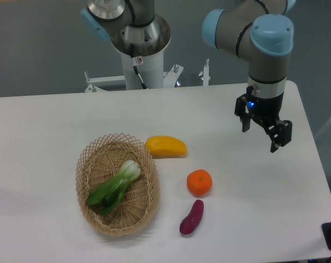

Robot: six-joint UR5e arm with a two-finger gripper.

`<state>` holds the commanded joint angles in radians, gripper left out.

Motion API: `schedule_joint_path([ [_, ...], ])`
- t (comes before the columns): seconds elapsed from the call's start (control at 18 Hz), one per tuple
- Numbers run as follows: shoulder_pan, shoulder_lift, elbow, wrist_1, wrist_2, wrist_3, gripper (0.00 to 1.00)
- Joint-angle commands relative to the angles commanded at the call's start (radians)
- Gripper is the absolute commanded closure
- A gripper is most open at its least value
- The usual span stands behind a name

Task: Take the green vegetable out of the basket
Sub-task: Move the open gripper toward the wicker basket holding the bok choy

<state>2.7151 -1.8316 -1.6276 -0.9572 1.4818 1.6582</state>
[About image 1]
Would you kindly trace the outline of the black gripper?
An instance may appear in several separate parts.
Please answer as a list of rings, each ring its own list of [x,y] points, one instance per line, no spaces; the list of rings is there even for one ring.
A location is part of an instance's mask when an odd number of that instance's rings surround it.
[[[270,152],[274,153],[292,140],[292,122],[281,120],[283,94],[274,98],[260,98],[253,94],[254,87],[248,86],[246,94],[236,99],[235,115],[240,118],[242,132],[250,129],[250,120],[263,127],[271,139]]]

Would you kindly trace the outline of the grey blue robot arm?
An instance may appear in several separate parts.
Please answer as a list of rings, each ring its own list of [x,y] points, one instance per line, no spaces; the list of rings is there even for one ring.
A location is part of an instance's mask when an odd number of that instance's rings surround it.
[[[244,132],[251,122],[264,129],[271,152],[292,139],[292,123],[279,112],[294,46],[294,25],[286,16],[293,6],[293,1],[244,1],[232,11],[210,11],[201,29],[208,45],[248,63],[248,86],[236,100],[235,115]],[[170,27],[155,13],[154,1],[88,1],[81,16],[97,39],[110,41],[120,53],[127,89],[174,86],[174,71],[163,73]]]

